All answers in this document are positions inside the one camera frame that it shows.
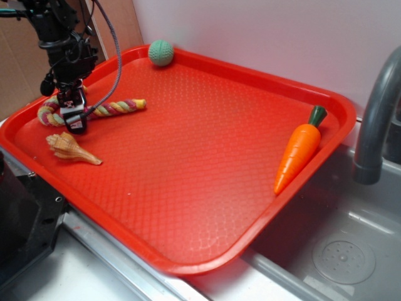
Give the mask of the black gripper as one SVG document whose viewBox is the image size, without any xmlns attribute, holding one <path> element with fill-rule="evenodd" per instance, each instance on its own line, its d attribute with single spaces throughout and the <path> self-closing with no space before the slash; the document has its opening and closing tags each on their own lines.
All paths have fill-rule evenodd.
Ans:
<svg viewBox="0 0 401 301">
<path fill-rule="evenodd" d="M 46 90 L 70 88 L 74 83 L 74 104 L 86 107 L 86 87 L 83 80 L 88 77 L 98 59 L 97 49 L 92 48 L 89 39 L 66 39 L 46 43 L 50 65 L 46 74 Z M 79 135 L 87 130 L 87 119 L 82 110 L 62 108 L 61 116 L 68 132 Z"/>
</svg>

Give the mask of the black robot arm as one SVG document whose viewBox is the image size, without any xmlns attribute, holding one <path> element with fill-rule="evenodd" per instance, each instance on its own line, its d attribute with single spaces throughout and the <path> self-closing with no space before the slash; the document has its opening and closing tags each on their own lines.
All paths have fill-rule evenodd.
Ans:
<svg viewBox="0 0 401 301">
<path fill-rule="evenodd" d="M 87 128 L 86 97 L 83 80 L 88 78 L 98 59 L 85 32 L 75 31 L 77 12 L 66 1 L 6 1 L 2 18 L 25 18 L 34 28 L 38 46 L 48 55 L 49 71 L 41 82 L 40 92 L 56 92 L 61 109 L 61 123 L 72 134 Z"/>
</svg>

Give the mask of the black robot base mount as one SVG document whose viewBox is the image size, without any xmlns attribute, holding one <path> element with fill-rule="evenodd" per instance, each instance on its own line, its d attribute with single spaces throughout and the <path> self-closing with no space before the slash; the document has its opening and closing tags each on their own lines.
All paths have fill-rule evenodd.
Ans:
<svg viewBox="0 0 401 301">
<path fill-rule="evenodd" d="M 62 194 L 1 152 L 1 289 L 53 252 L 64 209 Z"/>
</svg>

